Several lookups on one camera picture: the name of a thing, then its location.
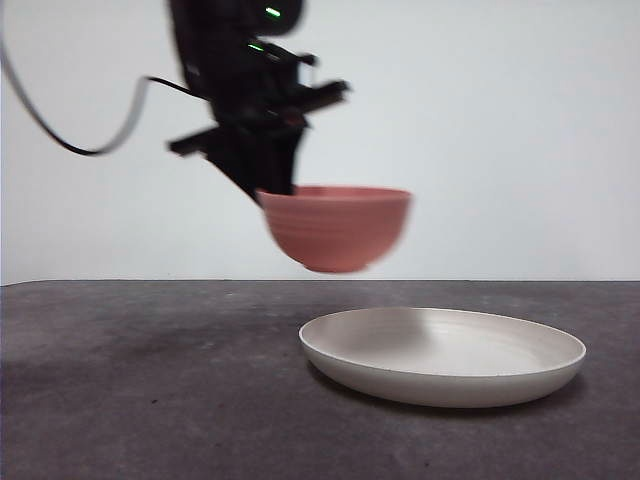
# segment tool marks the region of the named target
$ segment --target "plate rim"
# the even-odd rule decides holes
[[[353,360],[349,360],[347,358],[338,356],[338,355],[334,355],[331,353],[328,353],[322,349],[319,349],[317,347],[312,346],[309,342],[307,342],[305,340],[305,338],[303,337],[304,334],[304,330],[305,328],[307,328],[309,325],[311,325],[312,323],[318,321],[318,320],[322,320],[324,318],[327,317],[331,317],[334,315],[340,315],[340,314],[345,314],[345,313],[352,313],[352,312],[363,312],[363,311],[373,311],[373,310],[420,310],[420,311],[424,311],[424,310],[428,310],[428,311],[439,311],[439,312],[456,312],[456,313],[472,313],[472,314],[476,314],[476,315],[481,315],[481,316],[488,316],[488,317],[499,317],[499,318],[504,318],[504,319],[508,319],[508,320],[515,320],[517,322],[521,322],[521,323],[531,323],[534,324],[538,327],[543,327],[549,330],[553,330],[555,332],[558,332],[560,334],[562,334],[563,336],[567,336],[569,337],[571,340],[573,340],[574,342],[577,342],[577,344],[580,346],[580,354],[574,358],[573,360],[561,363],[557,366],[553,366],[553,367],[549,367],[549,368],[545,368],[545,369],[541,369],[541,370],[537,370],[535,372],[523,372],[523,373],[508,373],[508,374],[495,374],[495,375],[451,375],[451,374],[445,374],[445,373],[425,373],[425,372],[416,372],[416,371],[411,371],[411,370],[399,370],[399,369],[395,369],[395,368],[384,368],[384,367],[379,367],[379,366],[375,366],[375,365],[369,365],[366,363],[361,363],[361,362],[355,362]],[[587,347],[584,344],[584,342],[582,342],[582,340],[580,340],[579,338],[577,338],[576,336],[565,332],[564,330],[560,330],[559,328],[555,328],[555,327],[551,327],[549,325],[545,325],[544,323],[539,323],[539,322],[534,322],[531,320],[525,320],[522,318],[517,318],[517,317],[511,317],[508,315],[500,315],[498,313],[487,313],[487,312],[476,312],[476,311],[472,311],[472,310],[460,310],[460,309],[455,309],[455,308],[432,308],[432,307],[373,307],[373,308],[355,308],[355,309],[350,309],[350,310],[344,310],[344,311],[340,311],[340,312],[334,312],[334,313],[328,313],[326,315],[321,315],[319,317],[316,317],[312,320],[309,320],[308,322],[306,322],[302,327],[300,327],[300,329],[298,330],[298,338],[300,339],[300,342],[308,349],[317,352],[321,355],[324,355],[325,357],[328,357],[332,360],[336,360],[339,362],[343,362],[343,363],[347,363],[349,365],[354,365],[357,367],[361,367],[361,368],[367,368],[367,369],[371,369],[371,370],[377,370],[377,371],[382,371],[382,372],[392,372],[392,373],[400,373],[400,374],[408,374],[408,375],[420,375],[420,376],[424,376],[424,377],[438,377],[438,378],[447,378],[447,379],[496,379],[496,378],[500,378],[500,379],[508,379],[508,378],[514,378],[514,377],[525,377],[525,376],[531,376],[531,375],[541,375],[541,374],[546,374],[546,373],[551,373],[551,372],[556,372],[556,371],[560,371],[569,367],[573,367],[576,365],[580,365],[580,363],[585,359],[586,354],[587,354]]]

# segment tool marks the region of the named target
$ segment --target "white backdrop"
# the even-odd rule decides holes
[[[161,0],[6,0],[28,91],[69,140],[102,143],[140,74],[181,81]],[[640,279],[638,0],[317,0],[279,39],[344,78],[311,117],[299,183],[416,195],[398,247],[338,278]],[[152,86],[117,153],[51,143],[3,84],[2,282],[334,278],[278,251],[259,210],[165,141],[206,106]]]

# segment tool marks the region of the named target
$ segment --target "green led light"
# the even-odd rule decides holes
[[[282,15],[279,10],[271,7],[265,8],[265,11],[274,18],[280,18],[280,15]]]

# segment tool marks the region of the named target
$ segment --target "bowl rim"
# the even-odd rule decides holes
[[[296,196],[296,195],[284,195],[279,193],[270,193],[263,188],[256,189],[256,194],[259,198],[265,199],[294,199],[296,202],[371,202],[371,201],[389,201],[389,200],[408,200],[413,197],[413,194],[408,190],[386,187],[386,186],[368,186],[368,185],[321,185],[321,184],[305,184],[294,185],[295,188],[331,188],[336,190],[374,190],[380,192],[379,195],[375,193],[367,196],[352,196],[352,195],[330,195],[330,196]]]

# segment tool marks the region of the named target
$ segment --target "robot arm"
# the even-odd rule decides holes
[[[292,194],[305,114],[343,100],[344,81],[307,87],[295,55],[264,42],[297,23],[302,0],[169,0],[177,51],[190,90],[206,99],[218,126],[171,142],[202,152],[254,201],[256,189]]]

